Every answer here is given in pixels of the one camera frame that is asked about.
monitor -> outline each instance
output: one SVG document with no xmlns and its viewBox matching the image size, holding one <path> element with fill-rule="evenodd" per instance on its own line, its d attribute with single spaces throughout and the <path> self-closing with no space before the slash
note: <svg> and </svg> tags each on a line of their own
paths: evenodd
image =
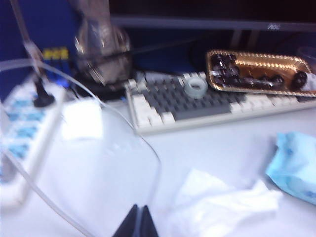
<svg viewBox="0 0 316 237">
<path fill-rule="evenodd" d="M 316 1 L 110 0 L 125 27 L 316 32 Z"/>
</svg>

clear container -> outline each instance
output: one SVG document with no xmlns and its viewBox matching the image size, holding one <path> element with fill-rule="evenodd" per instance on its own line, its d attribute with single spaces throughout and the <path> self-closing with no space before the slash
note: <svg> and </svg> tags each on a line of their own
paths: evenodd
<svg viewBox="0 0 316 237">
<path fill-rule="evenodd" d="M 310 66 L 312 72 L 316 74 L 316 48 L 300 47 L 297 56 L 304 59 Z"/>
</svg>

tape roll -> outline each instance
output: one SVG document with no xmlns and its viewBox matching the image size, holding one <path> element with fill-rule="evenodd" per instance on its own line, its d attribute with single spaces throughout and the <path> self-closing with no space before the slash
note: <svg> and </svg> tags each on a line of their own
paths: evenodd
<svg viewBox="0 0 316 237">
<path fill-rule="evenodd" d="M 207 91 L 207 82 L 203 78 L 189 78 L 187 79 L 184 91 L 193 99 L 201 99 Z"/>
</svg>

aoc logo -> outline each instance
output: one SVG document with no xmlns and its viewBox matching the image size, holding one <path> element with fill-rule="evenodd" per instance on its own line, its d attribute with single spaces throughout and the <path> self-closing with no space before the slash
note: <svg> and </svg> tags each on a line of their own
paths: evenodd
<svg viewBox="0 0 316 237">
<path fill-rule="evenodd" d="M 268 25 L 268 30 L 279 30 L 281 28 L 281 25 L 280 24 L 277 24 L 277 23 L 270 23 Z"/>
</svg>

black plug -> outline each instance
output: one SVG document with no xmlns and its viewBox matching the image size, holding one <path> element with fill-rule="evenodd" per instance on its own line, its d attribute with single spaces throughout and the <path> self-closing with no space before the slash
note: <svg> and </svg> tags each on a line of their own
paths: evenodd
<svg viewBox="0 0 316 237">
<path fill-rule="evenodd" d="M 55 102 L 55 97 L 46 92 L 42 78 L 35 81 L 35 87 L 38 93 L 37 98 L 33 101 L 35 107 L 42 108 Z"/>
</svg>

